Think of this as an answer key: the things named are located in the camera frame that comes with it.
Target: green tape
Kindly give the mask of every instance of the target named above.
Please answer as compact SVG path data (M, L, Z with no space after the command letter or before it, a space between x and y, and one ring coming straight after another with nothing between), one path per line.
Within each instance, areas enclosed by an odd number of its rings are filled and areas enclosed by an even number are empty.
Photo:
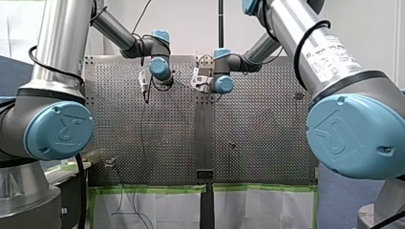
M109 194L198 194L205 192L205 185L183 185L183 186L148 186L148 185L123 185L113 187L93 187L90 191L94 195L109 195Z
M214 192L243 192L247 190L262 190L269 192L315 193L316 186L289 186L274 184L214 184Z
M94 190L90 189L89 190L89 211L88 211L88 216L89 216L89 221L90 221L90 229L95 228L95 211L96 211L96 193Z
M316 187L315 193L313 194L313 221L312 228L318 228L318 188Z

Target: blue joint cap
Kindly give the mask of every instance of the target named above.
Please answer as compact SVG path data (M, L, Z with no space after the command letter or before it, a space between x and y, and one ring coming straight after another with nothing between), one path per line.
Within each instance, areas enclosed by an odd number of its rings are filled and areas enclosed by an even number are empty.
M337 174L360 179L405 174L405 120L375 99L326 97L309 112L307 127L313 153Z
M170 43L170 35L167 31L153 31L152 35L166 41L167 43Z
M215 81L215 91L217 94L228 94L235 87L235 81L228 75L223 75Z
M71 101L57 102L32 119L24 135L24 145L35 159L67 159L86 147L93 126L86 107Z
M151 60L149 72L160 81L165 81L170 77L169 64L162 57L155 57Z
M219 48L214 51L214 59L221 59L227 55L230 55L230 49Z
M259 6L259 0L243 0L242 10L244 14L252 16L255 15Z

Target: metal stand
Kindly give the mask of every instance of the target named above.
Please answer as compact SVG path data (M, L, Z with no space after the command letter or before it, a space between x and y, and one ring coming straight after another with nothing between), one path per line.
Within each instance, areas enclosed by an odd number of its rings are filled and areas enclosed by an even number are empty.
M214 188L212 181L214 178L213 155L212 155L212 130L213 130L213 104L208 101L211 94L195 92L196 110L195 110L195 137L197 143L197 181L204 184L206 192L201 195L201 229L215 228L214 213Z
M0 169L1 228L61 228L59 188L50 186L39 162Z
M358 214L358 229L370 229L377 223L405 209L405 181L387 180L375 204L362 207ZM405 219L400 219L384 229L405 228Z

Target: metal bracket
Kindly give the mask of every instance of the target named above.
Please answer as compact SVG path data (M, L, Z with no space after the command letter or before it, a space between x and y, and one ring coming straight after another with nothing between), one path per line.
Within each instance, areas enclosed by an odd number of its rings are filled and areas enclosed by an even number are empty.
M213 177L214 177L214 171L212 169L197 170L198 179L212 179Z

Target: white wall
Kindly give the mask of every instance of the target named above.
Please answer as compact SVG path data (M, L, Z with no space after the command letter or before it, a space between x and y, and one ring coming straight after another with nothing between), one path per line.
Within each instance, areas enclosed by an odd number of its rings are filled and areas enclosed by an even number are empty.
M132 29L147 0L105 0L108 10ZM224 45L245 52L265 30L242 12L242 0L224 1ZM137 29L138 34L162 29L170 32L173 54L206 54L218 47L218 0L153 0ZM117 48L106 41L106 53Z
M366 69L398 83L397 22L401 0L326 0L332 31Z
M0 55L32 63L28 49L37 44L44 7L45 1L0 0ZM90 29L86 54L104 54L102 43L102 35Z

